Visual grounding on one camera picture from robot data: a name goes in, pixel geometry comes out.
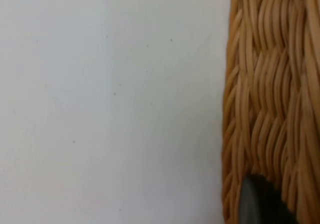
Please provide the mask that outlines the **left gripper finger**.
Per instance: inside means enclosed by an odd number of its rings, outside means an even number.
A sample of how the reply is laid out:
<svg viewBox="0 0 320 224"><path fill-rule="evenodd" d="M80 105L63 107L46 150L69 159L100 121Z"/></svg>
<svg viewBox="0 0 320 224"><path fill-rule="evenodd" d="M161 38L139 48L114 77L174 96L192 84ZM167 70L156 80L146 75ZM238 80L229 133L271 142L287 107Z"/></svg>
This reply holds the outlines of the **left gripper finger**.
<svg viewBox="0 0 320 224"><path fill-rule="evenodd" d="M239 199L240 224L297 224L281 200L281 192L262 175L247 175Z"/></svg>

